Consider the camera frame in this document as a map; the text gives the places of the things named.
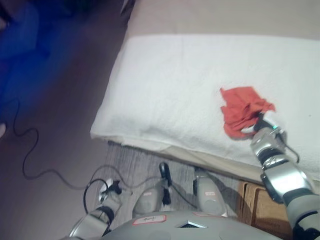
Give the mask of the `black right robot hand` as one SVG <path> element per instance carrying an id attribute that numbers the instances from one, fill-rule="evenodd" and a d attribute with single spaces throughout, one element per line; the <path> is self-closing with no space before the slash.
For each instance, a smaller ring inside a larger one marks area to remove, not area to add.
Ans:
<path id="1" fill-rule="evenodd" d="M 276 129 L 278 127 L 276 121 L 276 113 L 274 111 L 261 112 L 258 115 L 257 122 L 253 126 L 253 130 L 258 132 L 263 128 Z"/>

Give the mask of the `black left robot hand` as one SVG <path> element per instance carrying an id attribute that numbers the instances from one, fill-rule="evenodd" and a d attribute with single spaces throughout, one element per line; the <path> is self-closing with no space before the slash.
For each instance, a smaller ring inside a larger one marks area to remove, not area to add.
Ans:
<path id="1" fill-rule="evenodd" d="M 112 178 L 107 179 L 106 184 L 103 184 L 98 192 L 99 201 L 103 202 L 111 193 L 120 195 L 122 193 L 122 189 L 119 184 L 120 180 L 113 180 Z"/>

